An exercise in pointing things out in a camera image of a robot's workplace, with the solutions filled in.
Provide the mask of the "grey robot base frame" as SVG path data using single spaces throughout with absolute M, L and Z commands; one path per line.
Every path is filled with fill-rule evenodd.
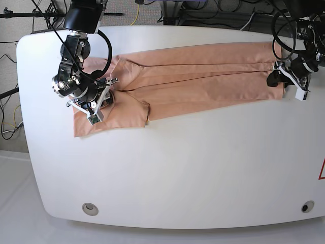
M 160 6 L 160 18 L 157 23 L 163 25 L 176 25 L 181 20 L 181 10 L 200 10 L 208 1 L 158 1 Z

